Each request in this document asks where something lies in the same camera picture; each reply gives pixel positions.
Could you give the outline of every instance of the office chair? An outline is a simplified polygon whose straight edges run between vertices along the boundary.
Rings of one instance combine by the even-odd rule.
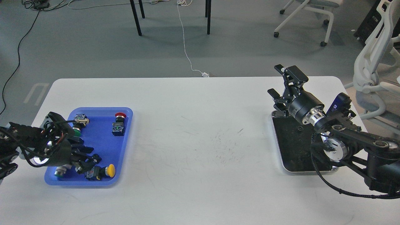
[[[400,17],[400,0],[382,0],[376,10],[382,19],[354,63],[353,83],[345,88],[355,87],[357,103],[364,109],[362,120],[400,135],[400,54],[393,48],[393,42],[400,38],[392,38],[394,23]],[[388,47],[396,59],[394,65],[380,64]]]
[[[321,41],[320,45],[322,47],[326,46],[329,40],[330,31],[332,30],[333,24],[333,9],[339,7],[343,0],[296,0],[300,2],[300,6],[297,7],[274,31],[274,37],[279,37],[279,30],[290,20],[292,19],[301,9],[321,13],[328,15],[328,19],[324,20],[324,24],[328,25],[328,30],[326,31],[325,40]],[[282,10],[280,10],[280,14],[284,14],[285,10],[294,2],[294,0],[290,0]]]

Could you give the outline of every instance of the wire bundle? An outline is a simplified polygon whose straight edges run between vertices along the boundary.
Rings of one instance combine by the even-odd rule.
[[[180,6],[186,7],[186,6],[189,6],[192,2],[193,2],[193,0],[191,0],[190,3],[188,4],[188,3],[186,2],[186,0],[177,0],[176,3],[177,3],[178,5],[180,5]]]
[[[23,5],[25,6],[26,9],[31,9],[31,10],[33,10],[33,11],[37,11],[37,9],[36,9],[34,6],[35,6],[35,4],[40,3],[41,1],[42,1],[42,0],[26,0],[26,1],[21,0],[21,4],[23,4]],[[59,4],[57,4],[57,5],[55,5],[55,6],[52,6],[52,7],[49,7],[49,8],[44,8],[44,9],[39,9],[39,10],[40,10],[40,11],[51,11],[51,10],[55,10],[55,9],[62,8],[62,7],[64,7],[64,6],[67,5],[67,4],[65,4],[65,5],[63,5],[63,6],[60,6],[60,5],[64,4],[65,1],[66,1],[66,0],[62,0]]]

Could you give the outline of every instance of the power cord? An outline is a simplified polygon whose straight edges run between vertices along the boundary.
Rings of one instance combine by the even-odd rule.
[[[176,3],[176,8],[178,9],[178,15],[179,15],[180,24],[182,25],[183,48],[184,48],[184,51],[185,51],[186,58],[188,58],[188,60],[189,60],[189,62],[190,62],[190,69],[191,69],[192,71],[198,71],[198,72],[200,72],[202,77],[209,77],[210,75],[209,75],[208,73],[206,73],[206,72],[201,72],[200,70],[194,70],[194,69],[193,69],[192,61],[189,59],[189,56],[188,56],[188,54],[186,53],[185,29],[183,28],[182,19],[181,19],[181,17],[180,17],[179,6],[189,6],[191,3],[192,3],[192,2],[190,2],[189,4],[186,4],[186,0],[177,0],[177,3]]]
[[[36,18],[35,18],[35,20],[33,21],[32,26],[30,27],[30,29],[28,30],[28,32],[21,38],[20,42],[18,43],[18,47],[17,47],[17,52],[18,52],[18,65],[17,65],[17,68],[14,70],[14,72],[11,74],[11,76],[8,78],[8,80],[6,81],[6,83],[5,83],[4,86],[3,86],[3,91],[2,91],[2,93],[1,93],[1,95],[2,95],[2,98],[3,98],[3,102],[4,102],[4,108],[3,108],[3,110],[0,112],[0,115],[3,114],[4,110],[6,109],[6,100],[4,99],[4,90],[6,89],[6,85],[7,85],[7,83],[10,81],[10,79],[12,78],[12,76],[14,76],[15,72],[18,70],[18,68],[20,67],[20,64],[21,64],[21,57],[20,57],[20,45],[21,45],[21,42],[22,42],[22,40],[29,34],[29,32],[32,30],[33,25],[35,24],[36,20],[38,19],[39,13],[40,13],[40,10],[38,11],[38,14],[36,15]]]
[[[150,4],[157,4],[159,2],[169,2],[170,0],[151,0],[149,2],[143,2],[143,3],[150,3]],[[74,2],[74,0],[70,1],[67,5],[68,8],[70,9],[88,9],[88,8],[95,8],[95,7],[101,7],[101,6],[118,6],[118,5],[130,5],[130,3],[121,3],[121,4],[109,4],[109,5],[98,5],[98,6],[90,6],[90,7],[86,7],[86,8],[72,8],[70,7],[70,4]]]
[[[186,0],[177,0],[177,4],[184,7],[189,6],[192,2],[193,0],[191,0],[190,3],[188,4]]]

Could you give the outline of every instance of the chair leg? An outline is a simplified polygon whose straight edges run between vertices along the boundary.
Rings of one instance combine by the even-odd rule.
[[[208,16],[208,0],[206,0],[206,18]]]
[[[132,7],[133,17],[135,18],[135,23],[136,23],[136,29],[138,29],[138,35],[141,36],[142,31],[140,29],[138,14],[136,12],[135,3],[133,2],[133,0],[130,0],[130,6]]]
[[[367,112],[367,113],[361,114],[360,118],[362,120],[368,120],[368,119],[371,119],[371,118],[374,118],[374,117],[378,117],[378,116],[380,116],[382,113],[384,113],[386,111],[385,102],[379,97],[378,94],[371,93],[371,97],[378,104],[379,108],[376,111]]]
[[[279,30],[293,17],[295,16],[302,8],[309,3],[310,0],[305,0],[296,10],[294,10],[275,30],[274,33],[278,33]]]
[[[211,0],[208,0],[208,9],[207,9],[207,34],[210,34],[210,25],[211,25]]]
[[[322,10],[322,9],[318,9],[318,8],[308,7],[308,6],[305,7],[304,9],[329,16],[329,23],[328,23],[328,29],[326,31],[325,40],[323,42],[321,42],[321,46],[325,46],[329,41],[330,31],[332,30],[332,25],[333,25],[333,20],[334,20],[333,13],[330,11],[327,11],[327,10]]]
[[[143,2],[142,2],[142,0],[139,0],[139,7],[140,7],[140,13],[142,14],[142,18],[144,19],[144,10],[143,10]]]

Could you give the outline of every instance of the black cable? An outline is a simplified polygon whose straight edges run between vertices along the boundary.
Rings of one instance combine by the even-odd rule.
[[[3,114],[4,110],[6,109],[6,100],[4,99],[4,90],[6,89],[6,85],[7,85],[7,83],[10,81],[10,79],[12,78],[12,76],[14,76],[15,72],[18,70],[18,68],[20,67],[20,64],[21,64],[21,57],[20,57],[20,45],[21,45],[21,42],[22,42],[22,40],[29,34],[29,32],[32,30],[33,25],[35,24],[36,20],[38,19],[39,13],[40,13],[40,11],[38,11],[38,14],[36,15],[36,18],[35,18],[35,20],[33,21],[32,26],[30,27],[30,29],[28,30],[28,32],[22,37],[22,39],[21,39],[20,42],[18,43],[18,48],[17,48],[17,52],[18,52],[18,65],[17,65],[17,68],[14,70],[14,72],[11,74],[11,76],[8,78],[8,80],[6,81],[6,83],[4,84],[3,91],[2,91],[2,93],[1,93],[1,96],[2,96],[3,102],[4,102],[4,108],[3,108],[3,110],[0,112],[0,115]]]
[[[315,134],[313,134],[312,137],[311,137],[311,142],[312,143],[314,142],[314,135]],[[353,197],[368,198],[368,199],[398,199],[398,198],[400,198],[400,193],[399,192],[397,192],[395,195],[389,195],[389,194],[386,194],[386,195],[360,195],[360,194],[356,194],[356,193],[353,193],[353,192],[342,190],[342,189],[334,186],[333,184],[329,183],[327,180],[325,180],[325,178],[322,176],[320,170],[318,169],[318,167],[316,165],[315,158],[312,155],[312,153],[311,153],[311,162],[312,162],[312,166],[315,169],[315,172],[317,172],[318,176],[322,179],[322,181],[326,185],[328,185],[330,188],[332,188],[333,190],[339,192],[339,194],[344,194],[344,195],[353,196]]]

